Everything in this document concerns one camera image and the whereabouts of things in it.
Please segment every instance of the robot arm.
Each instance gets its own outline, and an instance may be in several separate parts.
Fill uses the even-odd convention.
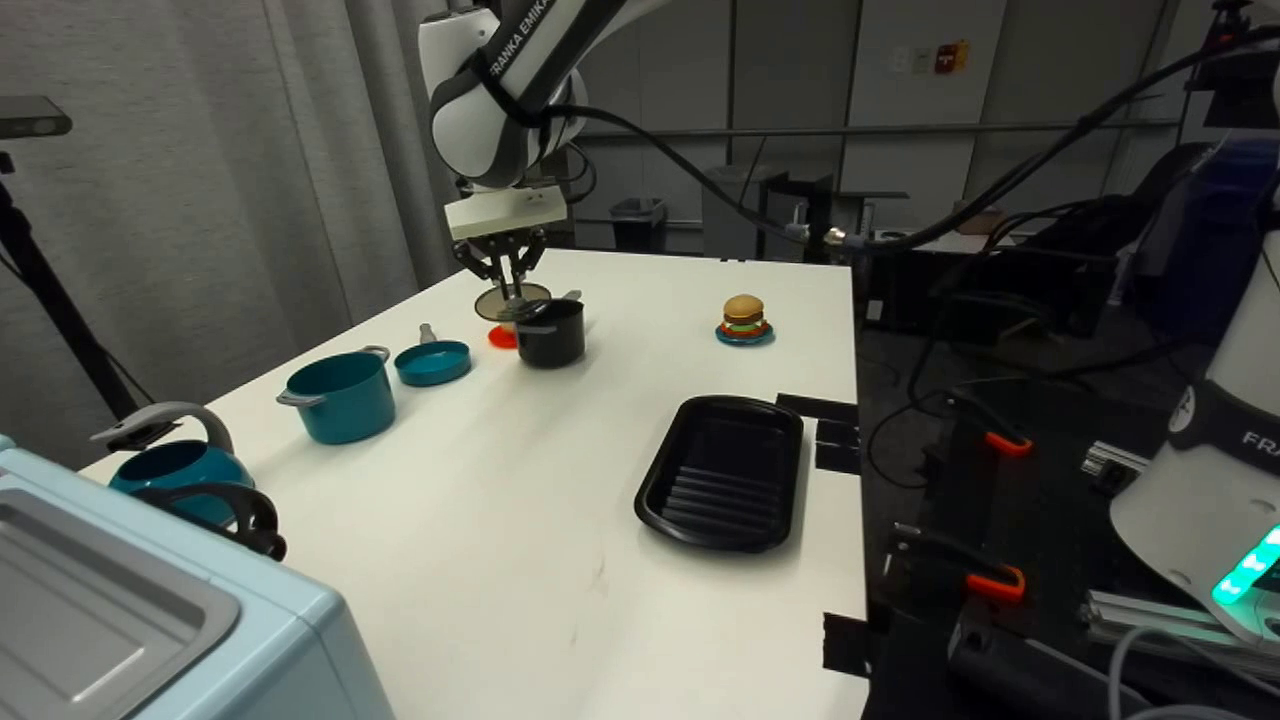
[[[616,27],[670,0],[527,0],[513,20],[462,12],[421,25],[421,62],[434,94],[434,139],[466,179],[513,187],[581,119],[540,122],[552,102],[575,102],[575,62]]]

